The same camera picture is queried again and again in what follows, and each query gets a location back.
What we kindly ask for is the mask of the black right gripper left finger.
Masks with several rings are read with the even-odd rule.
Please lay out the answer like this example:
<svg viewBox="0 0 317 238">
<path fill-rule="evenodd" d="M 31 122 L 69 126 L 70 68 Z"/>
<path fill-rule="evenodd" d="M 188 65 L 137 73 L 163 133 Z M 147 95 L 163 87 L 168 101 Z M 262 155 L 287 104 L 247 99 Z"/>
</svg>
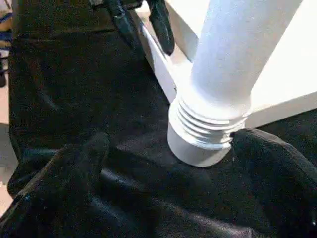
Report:
<svg viewBox="0 0 317 238">
<path fill-rule="evenodd" d="M 64 145 L 14 197 L 0 219 L 0 236 L 91 237 L 90 205 L 108 154 L 104 132 Z"/>
</svg>

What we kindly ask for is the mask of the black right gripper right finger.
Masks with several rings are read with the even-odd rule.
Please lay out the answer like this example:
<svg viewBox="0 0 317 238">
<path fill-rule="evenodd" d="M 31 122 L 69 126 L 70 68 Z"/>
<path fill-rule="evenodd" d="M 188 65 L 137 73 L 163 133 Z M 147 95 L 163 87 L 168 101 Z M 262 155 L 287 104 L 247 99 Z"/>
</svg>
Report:
<svg viewBox="0 0 317 238">
<path fill-rule="evenodd" d="M 276 234 L 281 238 L 317 236 L 317 168 L 294 146 L 258 130 L 231 133 L 231 147 L 251 178 Z"/>
</svg>

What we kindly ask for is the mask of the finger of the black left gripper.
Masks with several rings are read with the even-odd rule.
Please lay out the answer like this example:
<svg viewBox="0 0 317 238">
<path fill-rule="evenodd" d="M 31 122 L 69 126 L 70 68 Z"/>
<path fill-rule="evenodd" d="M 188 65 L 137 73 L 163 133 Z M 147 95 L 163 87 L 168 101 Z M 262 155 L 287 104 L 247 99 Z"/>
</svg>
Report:
<svg viewBox="0 0 317 238">
<path fill-rule="evenodd" d="M 123 41 L 134 51 L 142 52 L 143 48 L 137 36 L 136 26 L 131 14 L 123 6 L 122 2 L 120 0 L 109 0 L 108 11 Z"/>
<path fill-rule="evenodd" d="M 169 12 L 164 0 L 149 0 L 149 20 L 158 38 L 162 50 L 171 55 L 175 47 L 175 39 L 170 25 Z"/>
</svg>

